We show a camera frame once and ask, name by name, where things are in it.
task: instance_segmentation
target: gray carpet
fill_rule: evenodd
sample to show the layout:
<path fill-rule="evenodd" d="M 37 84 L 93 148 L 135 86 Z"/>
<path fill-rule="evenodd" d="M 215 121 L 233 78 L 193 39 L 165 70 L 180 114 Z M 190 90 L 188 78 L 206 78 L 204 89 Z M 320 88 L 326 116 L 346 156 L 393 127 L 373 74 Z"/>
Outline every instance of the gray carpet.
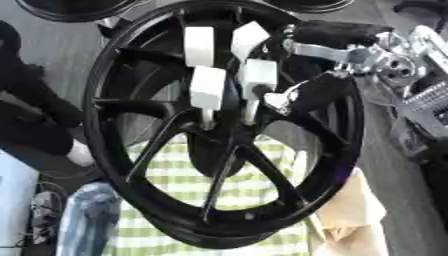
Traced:
<path fill-rule="evenodd" d="M 411 11 L 402 15 L 391 12 L 398 0 L 358 0 L 338 12 L 320 15 L 299 15 L 302 19 L 325 19 L 388 24 L 406 31 L 418 23 L 429 24 L 427 12 Z M 175 0 L 157 0 L 159 3 Z M 143 13 L 154 5 L 137 12 Z M 0 18 L 23 34 L 22 55 L 27 62 L 42 63 L 48 68 L 50 86 L 75 105 L 81 103 L 89 68 L 101 49 L 94 24 L 56 24 L 35 18 L 21 10 L 14 1 L 0 2 Z M 367 127 L 360 166 L 365 170 L 374 192 L 384 203 L 388 215 L 384 227 L 390 254 L 394 256 L 448 255 L 447 235 L 434 211 L 419 170 L 404 159 L 388 141 L 389 123 L 383 110 L 366 104 Z M 281 139 L 298 146 L 295 133 L 284 133 Z M 73 175 L 81 170 L 66 162 L 28 149 L 10 147 L 29 164 L 43 172 Z M 92 176 L 61 182 L 74 191 Z M 49 251 L 32 251 L 27 255 L 48 255 Z"/>

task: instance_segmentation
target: person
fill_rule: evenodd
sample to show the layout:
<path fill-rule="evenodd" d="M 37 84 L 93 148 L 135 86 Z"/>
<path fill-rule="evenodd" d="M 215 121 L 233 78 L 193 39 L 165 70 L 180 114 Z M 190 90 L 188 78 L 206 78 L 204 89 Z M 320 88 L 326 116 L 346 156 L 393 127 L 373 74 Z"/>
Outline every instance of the person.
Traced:
<path fill-rule="evenodd" d="M 0 20 L 0 91 L 40 109 L 42 114 L 0 100 L 0 140 L 66 156 L 83 167 L 93 164 L 88 147 L 68 132 L 81 124 L 81 111 L 47 86 L 43 67 L 22 61 L 20 48 L 18 31 Z"/>

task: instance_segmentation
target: green striped cloth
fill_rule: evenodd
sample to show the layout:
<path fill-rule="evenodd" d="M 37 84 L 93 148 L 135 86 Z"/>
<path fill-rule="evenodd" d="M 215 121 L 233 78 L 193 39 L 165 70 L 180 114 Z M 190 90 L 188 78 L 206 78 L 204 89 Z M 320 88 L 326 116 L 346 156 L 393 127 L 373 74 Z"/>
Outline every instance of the green striped cloth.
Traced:
<path fill-rule="evenodd" d="M 202 176 L 189 161 L 184 135 L 179 135 L 159 152 L 148 166 L 147 178 L 159 189 L 185 203 L 201 206 L 210 188 L 210 179 Z M 136 159 L 146 143 L 129 149 Z M 303 176 L 303 157 L 286 145 L 259 136 L 257 146 L 291 180 L 298 184 Z M 254 166 L 246 164 L 235 176 L 226 179 L 217 201 L 220 210 L 235 210 L 266 204 L 274 200 L 273 184 Z M 120 220 L 103 256 L 208 256 L 208 255 L 309 255 L 307 226 L 300 222 L 283 229 L 257 244 L 231 250 L 206 250 L 176 241 L 154 228 L 132 205 L 122 201 Z"/>

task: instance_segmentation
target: black pants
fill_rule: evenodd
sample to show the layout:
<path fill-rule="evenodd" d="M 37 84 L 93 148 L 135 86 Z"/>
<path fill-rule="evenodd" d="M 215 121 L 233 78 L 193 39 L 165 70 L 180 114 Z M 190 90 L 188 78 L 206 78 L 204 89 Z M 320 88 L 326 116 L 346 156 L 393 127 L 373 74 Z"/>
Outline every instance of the black pants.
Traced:
<path fill-rule="evenodd" d="M 66 155 L 73 138 L 67 128 L 81 123 L 81 112 L 59 98 L 19 57 L 20 35 L 0 21 L 0 90 L 42 110 L 35 114 L 0 101 L 0 140 Z"/>

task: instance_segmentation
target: white foam block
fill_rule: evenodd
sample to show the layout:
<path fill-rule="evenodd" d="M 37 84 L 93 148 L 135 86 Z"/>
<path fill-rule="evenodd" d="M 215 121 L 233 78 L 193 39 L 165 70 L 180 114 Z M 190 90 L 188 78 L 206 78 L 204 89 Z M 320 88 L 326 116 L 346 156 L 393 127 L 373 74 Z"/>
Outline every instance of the white foam block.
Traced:
<path fill-rule="evenodd" d="M 215 57 L 213 27 L 186 27 L 184 31 L 185 64 L 188 67 L 212 67 Z"/>
<path fill-rule="evenodd" d="M 232 53 L 244 63 L 255 46 L 269 38 L 269 33 L 252 21 L 233 31 Z"/>
<path fill-rule="evenodd" d="M 258 100 L 252 92 L 257 85 L 267 85 L 272 90 L 277 88 L 277 63 L 274 61 L 247 59 L 240 72 L 243 98 L 246 100 Z"/>
<path fill-rule="evenodd" d="M 191 79 L 191 105 L 202 109 L 221 109 L 226 71 L 219 68 L 198 66 Z"/>

